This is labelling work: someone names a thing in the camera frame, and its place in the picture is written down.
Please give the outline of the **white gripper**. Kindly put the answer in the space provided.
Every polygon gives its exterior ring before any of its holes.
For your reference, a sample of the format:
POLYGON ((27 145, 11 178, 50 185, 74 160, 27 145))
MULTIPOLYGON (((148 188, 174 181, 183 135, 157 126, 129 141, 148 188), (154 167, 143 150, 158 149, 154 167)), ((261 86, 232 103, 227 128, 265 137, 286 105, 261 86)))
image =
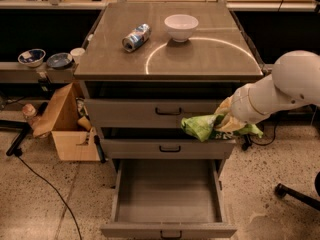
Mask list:
POLYGON ((227 114, 222 121, 214 127, 220 132, 234 132, 242 129, 246 124, 256 124, 268 118, 268 115, 259 113, 250 101, 250 90, 252 84, 246 84, 238 88, 232 97, 224 99, 218 108, 216 114, 227 114))

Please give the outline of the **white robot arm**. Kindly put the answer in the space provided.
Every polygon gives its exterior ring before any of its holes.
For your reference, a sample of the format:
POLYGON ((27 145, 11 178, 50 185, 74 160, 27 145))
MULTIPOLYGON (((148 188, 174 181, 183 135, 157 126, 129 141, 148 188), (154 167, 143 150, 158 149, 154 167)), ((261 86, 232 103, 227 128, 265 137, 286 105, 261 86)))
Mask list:
POLYGON ((274 63, 271 73, 255 83, 238 88, 216 112, 224 114, 217 131, 238 131, 272 114, 320 105, 320 56, 308 51, 292 51, 274 63))

